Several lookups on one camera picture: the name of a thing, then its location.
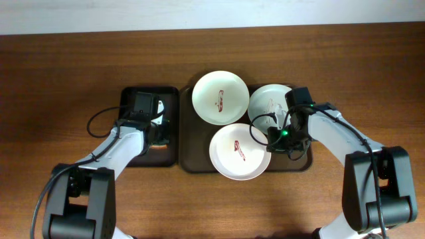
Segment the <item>green and orange sponge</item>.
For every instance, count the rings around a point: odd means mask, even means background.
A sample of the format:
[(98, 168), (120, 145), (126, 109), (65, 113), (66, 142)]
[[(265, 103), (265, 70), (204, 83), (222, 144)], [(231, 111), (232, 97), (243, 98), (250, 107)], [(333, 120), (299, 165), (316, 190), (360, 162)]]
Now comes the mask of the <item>green and orange sponge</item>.
[(150, 148), (152, 149), (166, 149), (167, 147), (167, 143), (152, 143), (150, 146)]

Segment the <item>pale grey stained plate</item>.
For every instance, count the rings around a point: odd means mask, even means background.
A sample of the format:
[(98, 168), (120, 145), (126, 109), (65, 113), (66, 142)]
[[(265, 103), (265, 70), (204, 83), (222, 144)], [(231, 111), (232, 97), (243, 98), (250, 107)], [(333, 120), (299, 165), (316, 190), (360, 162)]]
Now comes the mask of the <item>pale grey stained plate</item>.
[(285, 95), (290, 90), (290, 87), (281, 84), (268, 84), (260, 87), (251, 95), (248, 106), (250, 121), (262, 114), (275, 113), (277, 117), (276, 123), (271, 117), (262, 116), (253, 123), (255, 128), (266, 135), (269, 127), (282, 128), (288, 112)]

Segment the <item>white plate with red stain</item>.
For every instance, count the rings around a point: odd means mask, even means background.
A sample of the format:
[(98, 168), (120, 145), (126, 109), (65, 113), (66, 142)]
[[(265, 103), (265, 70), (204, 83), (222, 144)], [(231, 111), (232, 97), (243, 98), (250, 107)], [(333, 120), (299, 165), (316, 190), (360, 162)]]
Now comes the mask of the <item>white plate with red stain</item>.
[(234, 123), (219, 129), (209, 145), (209, 157), (223, 176), (247, 181), (261, 175), (269, 166), (271, 153), (266, 151), (266, 136), (255, 127)]

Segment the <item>cream plate with red stain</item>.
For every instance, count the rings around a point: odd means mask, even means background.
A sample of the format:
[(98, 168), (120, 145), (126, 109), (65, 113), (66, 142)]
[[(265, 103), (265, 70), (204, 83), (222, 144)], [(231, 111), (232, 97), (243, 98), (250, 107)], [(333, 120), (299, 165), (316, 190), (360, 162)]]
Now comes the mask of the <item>cream plate with red stain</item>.
[(195, 112), (202, 120), (213, 125), (228, 125), (246, 113), (250, 94), (241, 77), (217, 70), (197, 81), (191, 99)]

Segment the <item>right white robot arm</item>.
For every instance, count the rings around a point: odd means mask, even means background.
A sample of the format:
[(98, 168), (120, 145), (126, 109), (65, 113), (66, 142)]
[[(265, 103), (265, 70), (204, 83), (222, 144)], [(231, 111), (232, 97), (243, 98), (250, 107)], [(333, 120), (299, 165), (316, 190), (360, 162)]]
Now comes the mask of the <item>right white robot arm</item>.
[(355, 129), (332, 105), (299, 105), (291, 122), (269, 127), (267, 150), (285, 153), (323, 144), (343, 165), (342, 213), (312, 238), (386, 238), (387, 230), (414, 222), (418, 205), (408, 152), (385, 147)]

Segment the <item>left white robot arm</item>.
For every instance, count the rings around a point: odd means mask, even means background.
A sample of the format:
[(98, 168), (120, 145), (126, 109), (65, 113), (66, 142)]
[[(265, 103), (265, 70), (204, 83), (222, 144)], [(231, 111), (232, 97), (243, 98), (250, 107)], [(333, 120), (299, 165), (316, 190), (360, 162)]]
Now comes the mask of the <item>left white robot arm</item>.
[(52, 170), (37, 201), (46, 201), (43, 238), (129, 238), (116, 226), (116, 179), (158, 141), (165, 106), (149, 96), (122, 109), (93, 152)]

